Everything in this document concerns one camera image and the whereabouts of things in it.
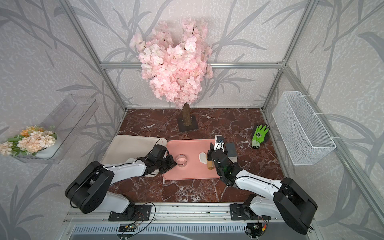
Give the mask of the pink silicone mat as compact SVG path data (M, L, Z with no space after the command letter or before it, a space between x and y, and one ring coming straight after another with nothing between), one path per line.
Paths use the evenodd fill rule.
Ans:
M163 174L165 180L195 180L195 179L218 179L219 176L215 169L209 170L207 165L199 159L200 153L207 153L210 145L215 140L172 140L167 143L167 149L174 160L179 155L187 158L184 167L175 166Z

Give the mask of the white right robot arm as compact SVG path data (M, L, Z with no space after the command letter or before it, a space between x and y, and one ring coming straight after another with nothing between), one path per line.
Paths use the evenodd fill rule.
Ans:
M229 159L224 143L210 144L207 155L223 183L253 193L241 207L248 218L283 219L302 235L312 228L318 205L293 179L271 180L244 170Z

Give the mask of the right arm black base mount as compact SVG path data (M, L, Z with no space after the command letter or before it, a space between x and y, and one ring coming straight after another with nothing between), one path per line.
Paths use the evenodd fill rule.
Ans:
M246 221L246 220L266 220L269 221L272 218L270 216L259 216L251 210L251 201L259 197L256 194L250 194L247 200L242 204L233 203L230 204L230 214L232 221Z

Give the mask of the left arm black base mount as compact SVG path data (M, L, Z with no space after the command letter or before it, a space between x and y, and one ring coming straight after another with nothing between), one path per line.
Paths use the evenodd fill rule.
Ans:
M152 204L150 203L137 205L135 202L132 202L128 205L126 210L121 214L111 212L109 215L108 221L109 222L121 222L121 221L147 222L149 221L151 211L152 211Z

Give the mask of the white dough ball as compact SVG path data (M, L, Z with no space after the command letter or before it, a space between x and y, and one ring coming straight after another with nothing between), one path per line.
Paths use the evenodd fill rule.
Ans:
M202 164L207 164L207 154L206 153L200 153L199 154L199 161L202 163Z

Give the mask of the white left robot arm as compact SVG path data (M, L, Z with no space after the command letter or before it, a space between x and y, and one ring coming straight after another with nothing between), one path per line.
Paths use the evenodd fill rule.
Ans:
M132 215L135 203L129 198L109 191L114 183L154 174L164 174L177 165L168 149L155 145L145 156L129 159L118 165L91 162L65 190L73 208L84 214L105 210L116 214Z

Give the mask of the wooden rolling pin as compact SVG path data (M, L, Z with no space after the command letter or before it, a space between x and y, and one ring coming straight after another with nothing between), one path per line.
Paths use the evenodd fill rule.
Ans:
M213 160L207 160L207 168L208 170L213 170L215 168Z

